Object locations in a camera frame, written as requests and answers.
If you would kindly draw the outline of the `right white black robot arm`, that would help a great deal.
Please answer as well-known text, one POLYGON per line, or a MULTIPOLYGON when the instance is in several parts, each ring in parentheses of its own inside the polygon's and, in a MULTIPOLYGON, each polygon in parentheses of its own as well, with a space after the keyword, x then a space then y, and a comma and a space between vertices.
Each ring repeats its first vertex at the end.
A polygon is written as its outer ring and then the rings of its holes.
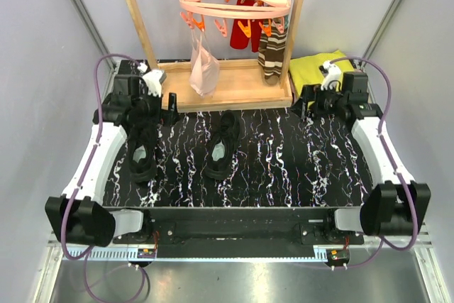
POLYGON ((368 101, 368 76, 346 72, 341 81, 305 85, 300 101, 303 115, 312 119, 334 116, 350 130, 372 176, 372 191, 359 209, 336 209, 322 226, 329 243, 348 232, 367 236, 412 236, 421 230, 431 198, 427 184, 418 183, 403 166, 387 133, 384 114, 368 101))

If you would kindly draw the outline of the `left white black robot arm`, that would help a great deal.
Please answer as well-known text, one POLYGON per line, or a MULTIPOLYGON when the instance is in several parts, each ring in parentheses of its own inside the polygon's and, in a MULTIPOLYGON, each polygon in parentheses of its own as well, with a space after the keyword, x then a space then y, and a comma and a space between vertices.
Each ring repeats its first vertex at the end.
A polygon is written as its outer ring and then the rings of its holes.
POLYGON ((126 149, 131 182, 147 183, 157 174, 158 128, 178 119, 177 96, 169 95, 162 109, 163 70, 143 76, 117 75, 113 89, 94 112, 87 149, 69 184, 58 197, 49 197, 45 213, 63 244, 105 247, 127 234, 137 243, 153 236, 153 226, 141 211, 110 212, 104 191, 120 149, 126 149))

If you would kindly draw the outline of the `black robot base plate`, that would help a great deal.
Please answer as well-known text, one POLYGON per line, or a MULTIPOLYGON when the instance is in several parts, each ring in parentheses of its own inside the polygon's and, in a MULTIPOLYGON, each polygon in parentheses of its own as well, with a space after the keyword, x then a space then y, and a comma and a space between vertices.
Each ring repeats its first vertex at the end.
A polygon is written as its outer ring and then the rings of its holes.
POLYGON ((364 238, 334 229, 333 209, 315 207, 159 207, 141 210, 141 231, 115 244, 157 242, 160 260, 321 259, 317 246, 361 246, 364 238))

